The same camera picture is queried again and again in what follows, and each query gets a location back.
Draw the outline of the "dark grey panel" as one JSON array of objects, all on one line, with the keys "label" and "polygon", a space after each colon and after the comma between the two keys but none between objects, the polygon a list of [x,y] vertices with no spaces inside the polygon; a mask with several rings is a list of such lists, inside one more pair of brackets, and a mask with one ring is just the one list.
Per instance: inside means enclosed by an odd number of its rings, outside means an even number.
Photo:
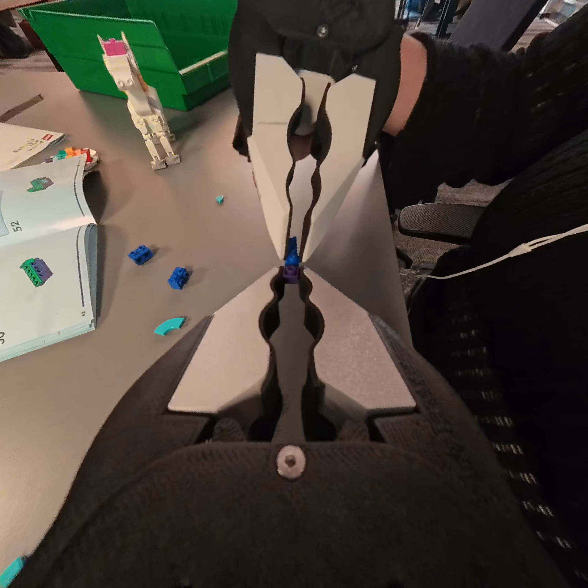
[{"label": "dark grey panel", "polygon": [[449,42],[510,51],[547,1],[472,1]]}]

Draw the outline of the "open lego instruction booklet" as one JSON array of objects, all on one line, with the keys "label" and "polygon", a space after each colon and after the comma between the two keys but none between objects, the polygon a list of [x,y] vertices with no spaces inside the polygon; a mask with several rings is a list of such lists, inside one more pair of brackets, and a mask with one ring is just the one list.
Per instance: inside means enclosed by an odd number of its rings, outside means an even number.
[{"label": "open lego instruction booklet", "polygon": [[1,362],[96,328],[86,154],[1,172]]}]

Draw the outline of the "dark flat strip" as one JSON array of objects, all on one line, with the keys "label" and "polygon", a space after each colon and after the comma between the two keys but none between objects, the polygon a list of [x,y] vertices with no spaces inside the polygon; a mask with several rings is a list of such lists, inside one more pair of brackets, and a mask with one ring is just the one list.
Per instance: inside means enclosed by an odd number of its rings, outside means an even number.
[{"label": "dark flat strip", "polygon": [[8,121],[10,121],[11,119],[13,119],[14,117],[16,117],[17,115],[23,113],[24,111],[26,111],[27,109],[33,107],[34,105],[40,103],[41,101],[43,101],[43,95],[41,94],[37,94],[34,97],[8,109],[7,111],[5,111],[4,113],[1,114],[0,117],[0,122],[1,123],[7,123]]}]

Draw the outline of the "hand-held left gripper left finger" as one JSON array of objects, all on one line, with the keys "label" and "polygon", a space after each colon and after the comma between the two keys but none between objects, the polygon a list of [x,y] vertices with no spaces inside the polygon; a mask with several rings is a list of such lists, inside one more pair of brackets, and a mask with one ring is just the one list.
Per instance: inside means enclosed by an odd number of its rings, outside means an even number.
[{"label": "hand-held left gripper left finger", "polygon": [[177,413],[278,416],[275,349],[283,266],[269,270],[216,311],[168,403]]}]

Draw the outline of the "green plastic storage bin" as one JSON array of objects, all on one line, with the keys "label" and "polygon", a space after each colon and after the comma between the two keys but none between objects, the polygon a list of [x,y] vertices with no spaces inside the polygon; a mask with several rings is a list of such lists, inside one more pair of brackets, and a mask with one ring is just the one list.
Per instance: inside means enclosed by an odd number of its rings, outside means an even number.
[{"label": "green plastic storage bin", "polygon": [[237,1],[55,1],[22,8],[80,91],[123,98],[98,36],[124,33],[162,105],[189,111],[230,85],[226,50]]}]

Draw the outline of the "pile of colourful lego pieces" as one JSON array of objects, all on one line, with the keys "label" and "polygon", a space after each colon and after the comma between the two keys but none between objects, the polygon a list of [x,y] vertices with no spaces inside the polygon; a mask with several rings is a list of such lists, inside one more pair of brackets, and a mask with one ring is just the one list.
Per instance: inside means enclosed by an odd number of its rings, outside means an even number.
[{"label": "pile of colourful lego pieces", "polygon": [[84,160],[84,174],[94,171],[100,163],[97,151],[89,148],[76,148],[74,146],[60,149],[55,155],[44,160],[45,164],[51,164],[59,160],[81,157]]}]

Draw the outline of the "closed white lego booklet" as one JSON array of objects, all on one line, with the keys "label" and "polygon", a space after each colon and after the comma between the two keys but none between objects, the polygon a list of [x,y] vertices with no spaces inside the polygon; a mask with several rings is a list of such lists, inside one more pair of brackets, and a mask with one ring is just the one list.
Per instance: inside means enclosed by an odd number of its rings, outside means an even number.
[{"label": "closed white lego booklet", "polygon": [[55,131],[1,123],[1,172],[18,167],[64,136]]}]

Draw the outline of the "person's right hand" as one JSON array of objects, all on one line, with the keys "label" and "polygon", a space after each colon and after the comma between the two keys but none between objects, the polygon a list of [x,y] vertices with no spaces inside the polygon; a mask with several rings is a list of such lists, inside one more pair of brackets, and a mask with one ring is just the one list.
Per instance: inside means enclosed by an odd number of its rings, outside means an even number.
[{"label": "person's right hand", "polygon": [[384,133],[397,136],[406,126],[422,92],[428,69],[424,44],[404,34],[400,47],[399,89],[391,113],[383,127]]}]

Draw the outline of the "person's right forearm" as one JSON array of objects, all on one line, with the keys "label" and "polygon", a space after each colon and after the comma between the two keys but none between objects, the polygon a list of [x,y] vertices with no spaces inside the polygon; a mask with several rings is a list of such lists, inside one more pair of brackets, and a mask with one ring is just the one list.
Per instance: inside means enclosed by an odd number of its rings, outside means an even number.
[{"label": "person's right forearm", "polygon": [[426,66],[404,127],[381,136],[391,213],[433,202],[442,184],[504,183],[587,131],[587,6],[516,53],[406,39]]}]

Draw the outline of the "white lego animal figure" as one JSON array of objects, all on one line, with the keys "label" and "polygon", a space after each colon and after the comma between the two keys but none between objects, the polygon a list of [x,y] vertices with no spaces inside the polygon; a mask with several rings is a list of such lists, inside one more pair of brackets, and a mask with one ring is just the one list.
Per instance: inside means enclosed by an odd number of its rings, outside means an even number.
[{"label": "white lego animal figure", "polygon": [[165,118],[158,92],[144,81],[124,32],[121,36],[121,40],[103,40],[98,35],[102,59],[116,87],[127,97],[131,120],[151,155],[151,168],[157,171],[180,164],[180,155],[172,146],[175,136]]}]

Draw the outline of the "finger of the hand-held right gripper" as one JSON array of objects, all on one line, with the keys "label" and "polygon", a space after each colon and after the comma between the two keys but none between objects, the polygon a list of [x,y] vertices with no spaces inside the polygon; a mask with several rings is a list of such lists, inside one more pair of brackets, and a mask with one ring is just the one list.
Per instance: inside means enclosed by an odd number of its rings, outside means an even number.
[{"label": "finger of the hand-held right gripper", "polygon": [[302,261],[310,260],[327,235],[361,167],[376,81],[349,75],[328,84],[318,109],[320,151],[311,177],[312,203],[303,222]]},{"label": "finger of the hand-held right gripper", "polygon": [[256,54],[252,134],[247,147],[266,227],[279,259],[286,254],[292,217],[289,186],[295,159],[289,140],[304,99],[304,81],[283,57]]}]

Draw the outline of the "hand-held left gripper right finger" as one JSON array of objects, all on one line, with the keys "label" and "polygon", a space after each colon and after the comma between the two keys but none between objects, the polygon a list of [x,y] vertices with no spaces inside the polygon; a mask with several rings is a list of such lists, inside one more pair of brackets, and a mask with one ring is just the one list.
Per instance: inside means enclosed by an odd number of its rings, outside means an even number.
[{"label": "hand-held left gripper right finger", "polygon": [[415,411],[405,380],[369,313],[316,272],[303,269],[309,361],[322,416],[390,416]]}]

